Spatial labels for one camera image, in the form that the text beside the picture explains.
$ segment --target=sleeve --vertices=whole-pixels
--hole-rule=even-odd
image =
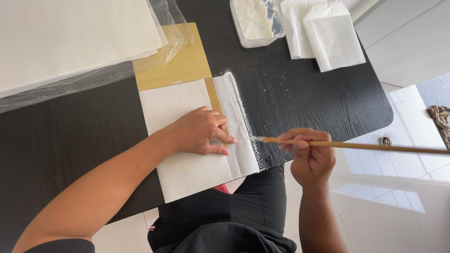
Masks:
[[[59,239],[33,247],[24,253],[95,253],[94,244],[85,239]]]

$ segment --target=black pants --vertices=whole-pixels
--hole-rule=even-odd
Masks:
[[[148,233],[153,251],[186,238],[201,225],[236,222],[258,230],[283,252],[295,245],[283,237],[286,217],[284,166],[249,175],[233,194],[207,189],[162,205],[154,231]]]

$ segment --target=white tile floor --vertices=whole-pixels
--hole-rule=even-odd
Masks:
[[[393,123],[349,142],[373,143],[392,132],[402,145],[445,148],[415,86],[388,94]],[[330,178],[331,199],[350,252],[450,252],[450,159],[442,156],[390,154],[336,149]],[[298,237],[302,188],[286,164],[287,211],[284,236]],[[227,183],[234,192],[243,179]],[[149,253],[147,229],[157,219],[153,209],[105,226],[93,238],[99,253]]]

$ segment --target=black shirt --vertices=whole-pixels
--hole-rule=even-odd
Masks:
[[[297,246],[292,242],[292,251]],[[61,239],[38,245],[25,253],[94,253],[92,242],[84,239]],[[281,253],[274,242],[260,232],[234,222],[219,222],[200,226],[186,239],[159,248],[155,253]]]

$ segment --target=black table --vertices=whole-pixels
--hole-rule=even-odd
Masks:
[[[244,49],[227,0],[179,0],[196,22],[213,76],[231,71],[257,136],[312,127],[345,141],[388,126],[393,112],[367,63],[320,73],[314,59],[291,60],[286,39]],[[0,251],[11,251],[34,216],[100,163],[147,137],[134,78],[0,114]],[[258,144],[260,167],[292,158]],[[156,170],[116,221],[164,203]]]

